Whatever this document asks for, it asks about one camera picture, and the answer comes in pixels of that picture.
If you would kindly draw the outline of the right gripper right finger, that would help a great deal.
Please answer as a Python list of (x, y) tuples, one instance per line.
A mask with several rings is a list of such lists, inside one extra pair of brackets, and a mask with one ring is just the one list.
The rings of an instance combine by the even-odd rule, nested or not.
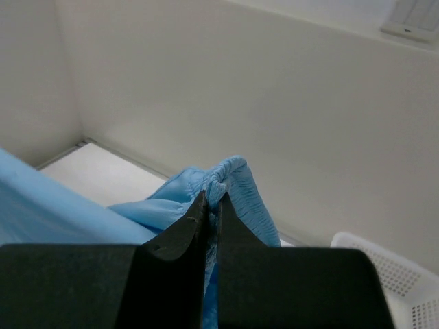
[(377, 270), (357, 249), (269, 247), (219, 205), (220, 328), (393, 328)]

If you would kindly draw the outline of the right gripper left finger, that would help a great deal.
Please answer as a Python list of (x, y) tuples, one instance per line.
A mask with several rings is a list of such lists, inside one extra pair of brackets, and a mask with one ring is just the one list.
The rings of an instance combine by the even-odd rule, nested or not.
[(200, 328), (204, 193), (142, 245), (1, 248), (2, 328)]

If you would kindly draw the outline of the light blue shorts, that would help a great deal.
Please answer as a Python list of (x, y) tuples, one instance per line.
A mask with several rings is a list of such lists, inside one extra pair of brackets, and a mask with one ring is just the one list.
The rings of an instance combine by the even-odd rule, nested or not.
[(202, 325), (217, 327), (217, 227), (223, 196), (239, 219), (270, 247), (278, 230), (250, 167), (232, 156), (210, 169), (190, 167), (147, 199), (104, 208), (1, 152), (1, 248), (11, 244), (142, 245), (181, 218), (199, 193), (208, 204)]

